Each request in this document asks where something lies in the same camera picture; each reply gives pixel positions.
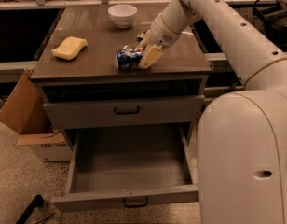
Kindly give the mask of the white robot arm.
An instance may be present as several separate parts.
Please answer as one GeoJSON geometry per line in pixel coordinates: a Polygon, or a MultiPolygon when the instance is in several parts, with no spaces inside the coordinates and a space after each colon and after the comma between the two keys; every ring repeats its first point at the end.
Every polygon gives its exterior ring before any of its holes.
{"type": "Polygon", "coordinates": [[[199,14],[243,91],[200,117],[197,165],[202,224],[287,224],[287,54],[224,0],[172,0],[143,43],[165,46],[199,14]]]}

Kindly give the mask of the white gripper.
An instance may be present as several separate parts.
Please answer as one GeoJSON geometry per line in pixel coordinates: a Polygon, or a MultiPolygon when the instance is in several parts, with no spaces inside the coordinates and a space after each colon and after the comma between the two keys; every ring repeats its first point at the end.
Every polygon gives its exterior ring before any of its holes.
{"type": "Polygon", "coordinates": [[[138,47],[146,48],[139,62],[140,69],[147,69],[153,65],[163,54],[162,47],[170,47],[179,37],[181,32],[178,24],[163,13],[157,15],[151,24],[150,31],[147,30],[138,47]]]}

